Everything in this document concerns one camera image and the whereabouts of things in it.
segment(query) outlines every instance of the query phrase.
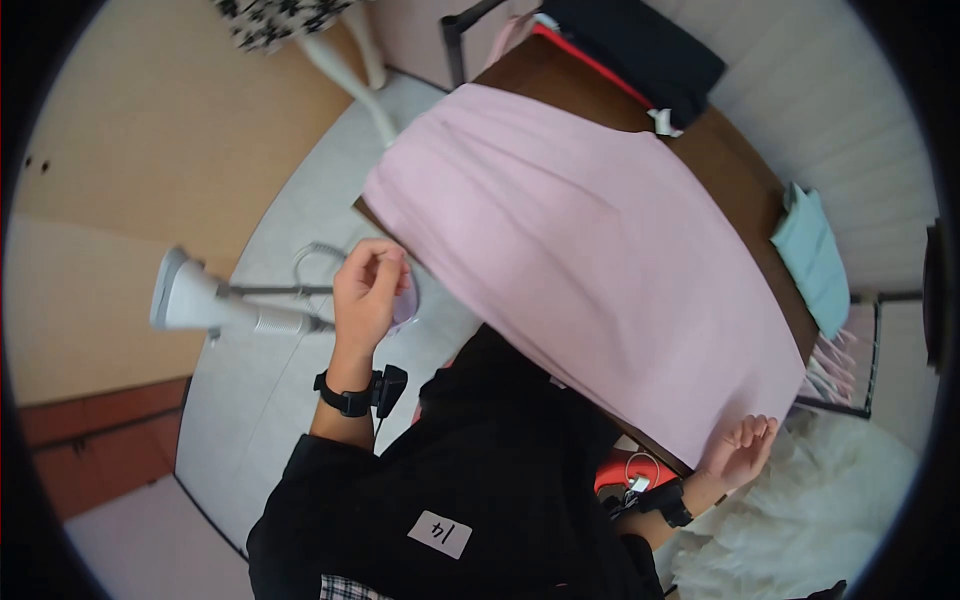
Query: white floor tile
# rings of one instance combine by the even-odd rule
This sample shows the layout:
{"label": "white floor tile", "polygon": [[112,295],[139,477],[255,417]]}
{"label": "white floor tile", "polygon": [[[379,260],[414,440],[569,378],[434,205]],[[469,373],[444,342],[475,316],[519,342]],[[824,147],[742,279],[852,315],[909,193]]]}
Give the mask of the white floor tile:
{"label": "white floor tile", "polygon": [[191,493],[236,471],[297,341],[225,332],[201,352],[177,450],[177,475]]}
{"label": "white floor tile", "polygon": [[[406,127],[443,93],[391,73],[378,92],[384,108]],[[351,206],[364,179],[382,156],[379,134],[366,110],[354,103],[303,160],[261,219],[231,282],[248,285],[294,284],[297,252],[319,241],[345,251],[363,237],[378,236]],[[324,285],[339,268],[335,259],[304,259],[302,281]],[[374,360],[389,361],[410,374],[400,403],[381,428],[377,448],[410,424],[417,391],[466,340],[478,322],[446,290],[421,270],[420,320],[383,343]],[[302,299],[251,298],[306,309]],[[332,302],[313,306],[332,318]],[[298,435],[313,419],[317,394],[313,378],[326,369],[333,336],[255,336],[225,331],[198,362],[180,428],[177,475],[214,523],[243,547],[263,511]]]}

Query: person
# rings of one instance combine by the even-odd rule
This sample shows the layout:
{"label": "person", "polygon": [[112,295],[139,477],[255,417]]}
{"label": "person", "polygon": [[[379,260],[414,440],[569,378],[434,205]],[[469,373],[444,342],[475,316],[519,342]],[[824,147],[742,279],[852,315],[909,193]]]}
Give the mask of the person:
{"label": "person", "polygon": [[[403,249],[361,241],[333,280],[325,384],[362,392],[410,285]],[[548,318],[544,303],[544,318]],[[373,422],[320,399],[247,540],[257,598],[662,598],[662,511],[615,521],[593,491],[621,432],[486,325],[420,389],[381,456]],[[778,423],[748,416],[683,480],[694,517],[753,480]]]}

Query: pink cloth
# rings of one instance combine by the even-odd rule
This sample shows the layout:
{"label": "pink cloth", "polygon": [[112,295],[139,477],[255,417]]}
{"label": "pink cloth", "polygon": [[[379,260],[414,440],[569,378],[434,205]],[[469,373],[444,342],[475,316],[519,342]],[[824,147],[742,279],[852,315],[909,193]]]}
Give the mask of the pink cloth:
{"label": "pink cloth", "polygon": [[804,362],[763,274],[652,133],[466,84],[367,178],[368,206],[526,356],[696,466]]}

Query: red cloth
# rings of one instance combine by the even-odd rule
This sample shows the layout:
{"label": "red cloth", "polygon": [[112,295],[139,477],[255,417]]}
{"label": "red cloth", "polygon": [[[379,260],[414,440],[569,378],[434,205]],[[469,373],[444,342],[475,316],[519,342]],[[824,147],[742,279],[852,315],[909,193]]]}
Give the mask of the red cloth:
{"label": "red cloth", "polygon": [[564,39],[563,36],[553,31],[549,27],[543,25],[542,23],[537,23],[536,25],[534,25],[534,29],[530,33],[536,34],[538,36],[546,37],[553,43],[557,44],[557,46],[561,50],[568,53],[573,58],[582,60],[590,68],[595,70],[597,73],[599,73],[600,75],[603,75],[610,81],[614,82],[617,87],[619,87],[623,91],[627,92],[628,94],[636,98],[638,102],[640,102],[642,105],[644,105],[648,109],[654,107],[653,103],[651,103],[649,100],[643,97],[643,94],[641,94],[640,92],[636,91],[635,89],[627,85],[622,79],[617,77],[616,73],[614,73],[604,65],[600,64],[596,60],[584,54],[579,48],[577,48],[570,42],[566,41],[566,39]]}

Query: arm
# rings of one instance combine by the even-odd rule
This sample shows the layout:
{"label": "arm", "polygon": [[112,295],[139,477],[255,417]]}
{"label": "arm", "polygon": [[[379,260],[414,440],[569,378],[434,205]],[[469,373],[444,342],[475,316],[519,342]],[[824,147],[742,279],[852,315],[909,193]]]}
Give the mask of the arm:
{"label": "arm", "polygon": [[[333,278],[337,339],[326,371],[333,392],[362,392],[370,384],[373,351],[390,328],[394,296],[410,287],[410,265],[403,256],[403,248],[390,240],[361,240]],[[344,417],[320,399],[310,435],[373,452],[371,411]]]}
{"label": "arm", "polygon": [[[777,436],[777,420],[748,415],[707,453],[695,473],[684,480],[684,505],[696,518],[716,504],[725,493],[753,481],[770,457]],[[656,550],[676,531],[660,511],[628,513],[614,524],[618,535],[633,534]]]}

